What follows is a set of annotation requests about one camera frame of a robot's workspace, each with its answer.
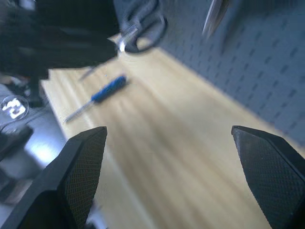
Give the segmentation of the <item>thin silver metal tool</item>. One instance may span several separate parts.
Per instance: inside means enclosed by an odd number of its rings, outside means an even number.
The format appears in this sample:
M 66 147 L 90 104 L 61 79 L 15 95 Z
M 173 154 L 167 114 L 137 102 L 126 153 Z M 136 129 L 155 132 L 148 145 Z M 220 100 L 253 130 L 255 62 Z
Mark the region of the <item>thin silver metal tool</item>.
M 79 78 L 79 81 L 83 81 L 86 77 L 88 77 L 89 75 L 91 75 L 95 69 L 96 69 L 97 66 L 91 66 L 89 68 L 88 71 L 86 71 L 80 78 Z

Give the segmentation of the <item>clear round white marked object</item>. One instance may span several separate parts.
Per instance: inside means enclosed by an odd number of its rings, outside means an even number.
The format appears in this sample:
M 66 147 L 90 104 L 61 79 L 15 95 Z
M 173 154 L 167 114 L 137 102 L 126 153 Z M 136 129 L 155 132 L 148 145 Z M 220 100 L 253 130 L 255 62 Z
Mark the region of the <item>clear round white marked object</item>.
M 29 102 L 26 98 L 19 95 L 9 95 L 0 102 L 0 120 L 21 120 L 27 115 L 29 109 Z

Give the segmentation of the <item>black handled scissors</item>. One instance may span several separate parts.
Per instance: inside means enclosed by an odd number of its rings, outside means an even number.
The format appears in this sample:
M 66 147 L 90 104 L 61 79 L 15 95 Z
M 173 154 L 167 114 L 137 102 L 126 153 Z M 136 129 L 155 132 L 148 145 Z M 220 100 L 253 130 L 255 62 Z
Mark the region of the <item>black handled scissors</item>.
M 160 4 L 160 0 L 132 0 L 122 16 L 121 26 L 125 23 L 134 23 L 137 26 L 139 30 L 137 41 L 145 34 L 154 38 L 149 45 L 142 48 L 138 46 L 136 41 L 139 53 L 146 52 L 156 46 L 165 35 L 167 19 L 162 14 Z

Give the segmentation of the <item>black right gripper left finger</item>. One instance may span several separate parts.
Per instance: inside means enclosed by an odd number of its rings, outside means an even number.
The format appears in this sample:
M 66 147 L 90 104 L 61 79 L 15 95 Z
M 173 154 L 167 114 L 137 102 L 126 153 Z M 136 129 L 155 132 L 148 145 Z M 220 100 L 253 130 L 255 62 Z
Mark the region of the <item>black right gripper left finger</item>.
M 105 126 L 70 138 L 0 229 L 84 229 L 98 187 Z

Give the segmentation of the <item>blue handled screwdriver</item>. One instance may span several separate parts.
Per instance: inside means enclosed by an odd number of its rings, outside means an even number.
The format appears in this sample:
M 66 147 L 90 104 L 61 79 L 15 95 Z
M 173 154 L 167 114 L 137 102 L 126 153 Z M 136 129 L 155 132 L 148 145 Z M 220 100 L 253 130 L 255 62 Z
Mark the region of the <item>blue handled screwdriver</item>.
M 119 76 L 119 77 L 115 78 L 110 83 L 105 85 L 100 91 L 93 94 L 91 96 L 91 99 L 86 104 L 84 104 L 82 107 L 80 107 L 74 113 L 72 113 L 71 115 L 66 117 L 64 119 L 64 122 L 65 123 L 70 122 L 72 119 L 74 119 L 76 116 L 81 114 L 89 106 L 104 101 L 105 99 L 107 99 L 108 97 L 110 97 L 111 95 L 116 93 L 117 91 L 121 90 L 126 84 L 127 84 L 127 77 L 126 76 L 122 75 L 122 76 Z

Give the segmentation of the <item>grey blue pegboard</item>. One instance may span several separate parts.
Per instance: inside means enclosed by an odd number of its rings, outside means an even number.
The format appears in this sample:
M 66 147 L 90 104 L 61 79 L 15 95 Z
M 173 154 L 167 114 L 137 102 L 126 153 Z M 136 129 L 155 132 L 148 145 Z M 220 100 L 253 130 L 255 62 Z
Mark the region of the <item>grey blue pegboard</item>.
M 305 0 L 231 0 L 202 36 L 212 0 L 160 0 L 166 60 L 305 147 Z M 119 22 L 132 0 L 114 0 Z

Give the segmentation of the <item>black flat block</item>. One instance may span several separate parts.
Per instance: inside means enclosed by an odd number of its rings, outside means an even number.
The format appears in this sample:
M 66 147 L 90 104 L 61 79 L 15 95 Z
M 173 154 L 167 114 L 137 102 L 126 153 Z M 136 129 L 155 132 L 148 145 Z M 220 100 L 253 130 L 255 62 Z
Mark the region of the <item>black flat block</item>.
M 0 161 L 13 149 L 25 144 L 32 134 L 33 129 L 28 125 L 0 133 Z

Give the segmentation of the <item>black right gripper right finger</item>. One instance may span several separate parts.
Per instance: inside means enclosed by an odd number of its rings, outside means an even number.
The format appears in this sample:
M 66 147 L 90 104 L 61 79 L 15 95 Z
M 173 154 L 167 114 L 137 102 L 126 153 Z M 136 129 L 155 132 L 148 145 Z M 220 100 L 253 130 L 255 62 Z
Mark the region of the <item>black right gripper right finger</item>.
M 305 159 L 282 137 L 234 125 L 247 184 L 272 229 L 305 229 Z

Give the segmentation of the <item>silver metal pegboard hook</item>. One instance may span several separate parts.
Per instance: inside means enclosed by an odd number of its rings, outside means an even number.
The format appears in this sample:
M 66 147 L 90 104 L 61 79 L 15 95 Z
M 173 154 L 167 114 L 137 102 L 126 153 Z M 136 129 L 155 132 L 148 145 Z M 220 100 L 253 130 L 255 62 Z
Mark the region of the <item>silver metal pegboard hook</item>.
M 117 43 L 120 52 L 139 53 L 136 45 L 138 31 L 134 23 L 125 23 L 121 26 L 121 37 Z

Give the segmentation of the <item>silver metal blade tool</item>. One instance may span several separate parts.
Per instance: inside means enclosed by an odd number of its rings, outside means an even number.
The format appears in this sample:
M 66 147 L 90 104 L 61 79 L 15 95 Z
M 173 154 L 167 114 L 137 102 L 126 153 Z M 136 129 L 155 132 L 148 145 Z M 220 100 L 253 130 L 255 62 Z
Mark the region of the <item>silver metal blade tool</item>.
M 203 26 L 202 36 L 209 39 L 226 14 L 231 0 L 212 0 Z

